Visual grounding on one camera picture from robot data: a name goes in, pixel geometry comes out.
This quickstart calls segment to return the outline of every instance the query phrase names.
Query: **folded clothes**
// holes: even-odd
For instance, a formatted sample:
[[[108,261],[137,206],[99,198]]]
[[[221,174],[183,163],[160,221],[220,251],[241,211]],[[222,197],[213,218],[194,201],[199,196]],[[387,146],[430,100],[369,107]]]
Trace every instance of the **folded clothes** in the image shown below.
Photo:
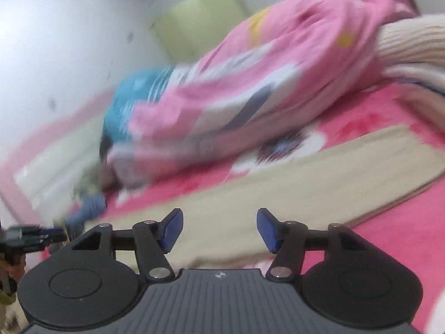
[[[409,0],[285,0],[235,28],[166,89],[139,102],[132,142],[108,163],[136,186],[220,160],[307,124],[364,84],[381,25],[415,16]]]
[[[384,76],[402,84],[400,101],[445,132],[445,68],[428,63],[398,64]]]

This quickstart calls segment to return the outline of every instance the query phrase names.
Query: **pink mattress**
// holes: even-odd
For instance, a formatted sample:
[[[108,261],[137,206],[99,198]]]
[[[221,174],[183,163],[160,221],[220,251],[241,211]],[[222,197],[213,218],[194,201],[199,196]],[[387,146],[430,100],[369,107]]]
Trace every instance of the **pink mattress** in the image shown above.
[[[398,84],[348,95],[302,137],[297,132],[242,157],[195,168],[132,194],[111,199],[106,217],[146,209],[172,198],[224,183],[274,164],[312,154],[387,126],[406,124],[425,143],[445,150],[445,136],[399,104]],[[414,326],[424,332],[429,313],[445,288],[445,180],[421,195],[358,225],[354,230],[419,276],[424,299]],[[322,259],[310,253],[305,268]]]

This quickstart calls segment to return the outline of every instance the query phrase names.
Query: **pink quilt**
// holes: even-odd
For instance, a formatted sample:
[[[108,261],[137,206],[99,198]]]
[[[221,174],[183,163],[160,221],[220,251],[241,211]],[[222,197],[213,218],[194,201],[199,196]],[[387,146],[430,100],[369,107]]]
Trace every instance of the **pink quilt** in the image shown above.
[[[302,131],[288,133],[238,158],[193,168],[144,190],[121,193],[111,200],[106,217],[148,209],[154,204],[219,185],[241,175],[255,174],[257,170],[285,164],[288,160],[400,123],[409,126],[425,143],[445,150],[445,135],[435,132],[428,123],[400,105],[397,100],[400,92],[401,86],[393,84],[374,92],[347,95]],[[445,247],[444,192],[445,180],[441,180],[421,195],[354,229],[419,276],[424,298],[414,325],[423,333],[426,333],[426,322],[433,305],[445,289],[445,250],[442,249]],[[309,253],[305,268],[321,259],[320,253]],[[269,264],[270,261],[256,266],[266,270]]]
[[[116,144],[108,162],[125,185],[139,185],[302,127],[374,82],[379,27],[413,16],[409,0],[273,5],[183,69],[158,104],[140,102],[133,143]]]

